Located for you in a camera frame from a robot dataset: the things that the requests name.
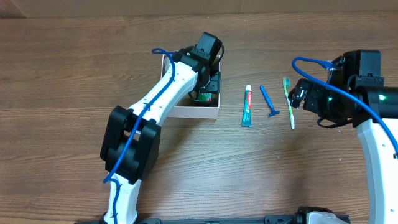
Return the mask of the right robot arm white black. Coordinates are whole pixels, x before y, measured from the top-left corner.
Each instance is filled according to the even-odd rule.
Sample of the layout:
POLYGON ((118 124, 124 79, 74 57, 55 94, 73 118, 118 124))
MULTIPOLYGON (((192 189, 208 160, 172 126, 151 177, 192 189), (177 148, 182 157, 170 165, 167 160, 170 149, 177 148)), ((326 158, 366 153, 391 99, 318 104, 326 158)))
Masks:
POLYGON ((296 57, 303 77, 288 94, 293 108, 330 128, 357 130, 366 165, 369 222, 397 223, 397 88, 384 84, 378 50, 345 52, 332 61, 296 57))

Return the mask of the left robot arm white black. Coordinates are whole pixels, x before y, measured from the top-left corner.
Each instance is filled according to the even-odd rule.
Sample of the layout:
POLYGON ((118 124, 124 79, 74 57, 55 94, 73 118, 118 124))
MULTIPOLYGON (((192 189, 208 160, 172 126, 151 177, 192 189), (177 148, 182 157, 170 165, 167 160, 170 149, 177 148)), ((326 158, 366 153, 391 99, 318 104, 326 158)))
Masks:
POLYGON ((169 67, 159 82, 129 108, 115 107, 108 119, 100 158, 110 185, 109 205, 100 223, 135 223, 141 182, 153 169, 160 147, 161 126, 177 103, 192 91, 206 88, 220 67, 224 45, 204 32, 197 44, 169 52, 169 67))

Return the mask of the green Dettol soap packet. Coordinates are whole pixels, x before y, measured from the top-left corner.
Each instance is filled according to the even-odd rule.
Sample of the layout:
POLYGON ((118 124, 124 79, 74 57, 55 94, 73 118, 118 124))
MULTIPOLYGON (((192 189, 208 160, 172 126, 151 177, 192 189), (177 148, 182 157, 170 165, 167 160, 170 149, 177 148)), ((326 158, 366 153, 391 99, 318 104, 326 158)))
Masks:
POLYGON ((200 105, 200 106, 212 105, 213 94, 212 93, 197 93, 194 102, 196 105, 200 105))

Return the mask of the blue disposable razor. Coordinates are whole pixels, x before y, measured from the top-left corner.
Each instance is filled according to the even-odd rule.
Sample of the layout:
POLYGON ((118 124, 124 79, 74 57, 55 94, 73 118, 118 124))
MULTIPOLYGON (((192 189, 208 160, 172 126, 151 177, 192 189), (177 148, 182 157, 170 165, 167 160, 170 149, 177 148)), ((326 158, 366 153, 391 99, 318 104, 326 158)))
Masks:
POLYGON ((275 110, 274 105, 272 104, 272 101, 271 101, 269 95, 267 94, 266 89, 264 88, 263 85, 260 86, 260 90, 261 90, 261 93, 262 93, 262 95, 263 95, 263 97, 264 97, 264 99, 265 99, 265 101, 266 101, 266 103, 267 103, 267 105, 268 105, 268 107, 269 107, 269 109, 271 111, 269 113, 269 117, 279 114, 280 111, 276 111, 275 110))

